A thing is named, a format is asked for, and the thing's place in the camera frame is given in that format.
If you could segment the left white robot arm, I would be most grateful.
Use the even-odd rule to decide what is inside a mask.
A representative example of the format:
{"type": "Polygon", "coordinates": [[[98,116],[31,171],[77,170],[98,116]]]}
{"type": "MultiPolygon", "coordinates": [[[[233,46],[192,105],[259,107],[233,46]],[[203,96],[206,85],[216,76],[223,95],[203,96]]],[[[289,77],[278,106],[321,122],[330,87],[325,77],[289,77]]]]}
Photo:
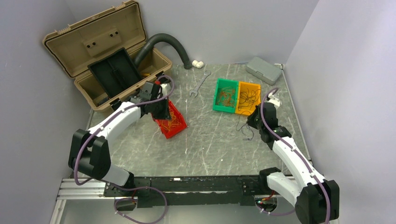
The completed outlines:
{"type": "Polygon", "coordinates": [[[86,183],[78,179],[82,173],[89,179],[116,185],[122,196],[133,192],[134,174],[112,163],[109,148],[122,132],[146,114],[154,119],[170,119],[169,97],[175,85],[173,81],[169,85],[170,89],[165,90],[158,81],[146,82],[137,95],[122,101],[102,122],[73,134],[68,166],[77,185],[86,183]]]}

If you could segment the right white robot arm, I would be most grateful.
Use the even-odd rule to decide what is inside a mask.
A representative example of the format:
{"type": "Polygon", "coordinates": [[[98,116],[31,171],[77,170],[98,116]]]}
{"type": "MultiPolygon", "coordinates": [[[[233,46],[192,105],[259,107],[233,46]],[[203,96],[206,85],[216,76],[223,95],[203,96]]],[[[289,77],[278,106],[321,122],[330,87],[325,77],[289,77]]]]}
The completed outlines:
{"type": "Polygon", "coordinates": [[[338,219],[338,184],[327,180],[304,157],[291,133],[278,124],[276,106],[269,102],[257,105],[247,124],[259,131],[261,140],[279,156],[295,179],[291,181],[276,167],[263,169],[257,181],[259,191],[280,194],[293,205],[302,224],[327,224],[338,219]]]}

